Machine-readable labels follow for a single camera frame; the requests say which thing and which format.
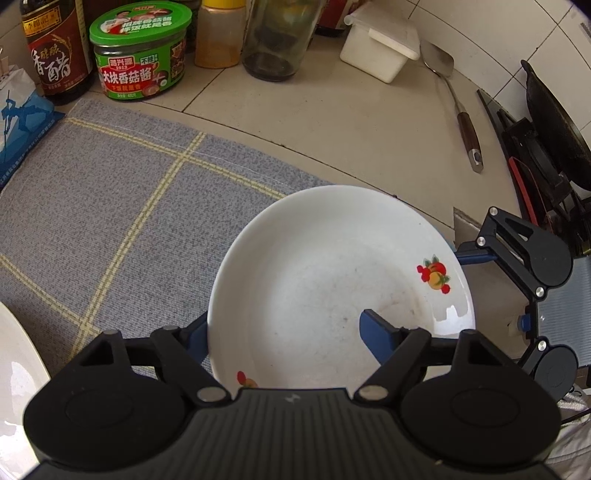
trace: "green lid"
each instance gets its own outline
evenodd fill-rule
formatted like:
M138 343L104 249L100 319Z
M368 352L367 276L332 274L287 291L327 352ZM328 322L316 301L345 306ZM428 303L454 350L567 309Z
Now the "green lid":
M90 41L101 47L136 45L187 28L191 10L176 2L138 2L115 8L90 26Z

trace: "yellow lid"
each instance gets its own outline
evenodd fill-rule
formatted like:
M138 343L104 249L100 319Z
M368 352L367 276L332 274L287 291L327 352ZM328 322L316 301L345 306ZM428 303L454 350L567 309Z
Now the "yellow lid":
M232 8L245 7L246 0L203 0L201 4L204 7L230 10Z

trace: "checkered cloth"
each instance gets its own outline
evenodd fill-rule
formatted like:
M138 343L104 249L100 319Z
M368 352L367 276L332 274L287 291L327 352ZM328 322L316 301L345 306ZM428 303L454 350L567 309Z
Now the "checkered cloth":
M0 195L0 301L55 374L105 329L139 337L196 319L241 229L322 184L244 145L82 99Z

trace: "metal screw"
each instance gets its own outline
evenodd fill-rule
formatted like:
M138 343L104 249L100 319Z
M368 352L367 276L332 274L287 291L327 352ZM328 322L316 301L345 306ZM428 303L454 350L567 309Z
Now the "metal screw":
M359 389L359 396L367 401L379 401L388 396L388 390L380 385L365 385Z
M197 392L197 398L201 401L213 403L226 398L226 391L220 387L204 387Z

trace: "white plate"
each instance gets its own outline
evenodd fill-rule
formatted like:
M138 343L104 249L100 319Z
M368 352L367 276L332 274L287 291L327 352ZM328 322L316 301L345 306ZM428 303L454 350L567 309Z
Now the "white plate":
M441 265L427 277L447 287L421 279L417 267L433 255L449 279ZM412 208L352 186L289 195L245 227L217 272L207 318L213 374L232 394L241 384L352 394L378 367L359 336L363 309L435 336L475 326L460 264Z
M38 463L22 414L49 375L25 330L1 302L0 332L0 479L12 480Z

